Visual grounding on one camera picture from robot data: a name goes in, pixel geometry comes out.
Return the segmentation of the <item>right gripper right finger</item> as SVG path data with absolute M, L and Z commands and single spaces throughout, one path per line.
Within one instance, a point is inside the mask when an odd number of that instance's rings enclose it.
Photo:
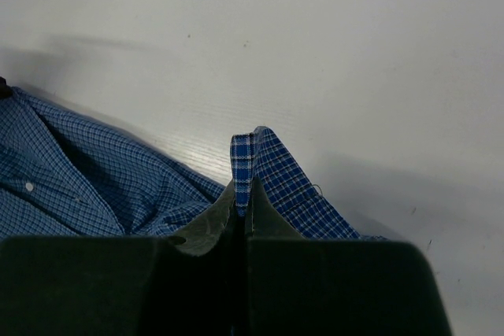
M 245 217 L 249 335 L 449 335 L 432 269 L 407 242 L 313 240 L 260 180 Z

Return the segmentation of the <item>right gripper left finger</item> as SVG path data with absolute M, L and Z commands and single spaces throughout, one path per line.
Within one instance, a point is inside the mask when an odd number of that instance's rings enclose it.
M 4 335 L 229 335 L 233 185 L 168 237 L 1 244 Z

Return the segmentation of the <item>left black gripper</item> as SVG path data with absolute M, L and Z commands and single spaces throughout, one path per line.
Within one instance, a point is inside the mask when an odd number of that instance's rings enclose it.
M 0 77 L 0 97 L 11 97 L 13 91 L 11 87 L 7 84 L 6 79 Z

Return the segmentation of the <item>blue checked long sleeve shirt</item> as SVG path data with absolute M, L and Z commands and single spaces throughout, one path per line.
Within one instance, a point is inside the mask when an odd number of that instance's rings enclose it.
M 117 129 L 18 88 L 1 100 L 1 236 L 167 236 L 224 186 Z M 302 236 L 362 239 L 268 127 L 230 144 L 235 204 L 252 182 Z

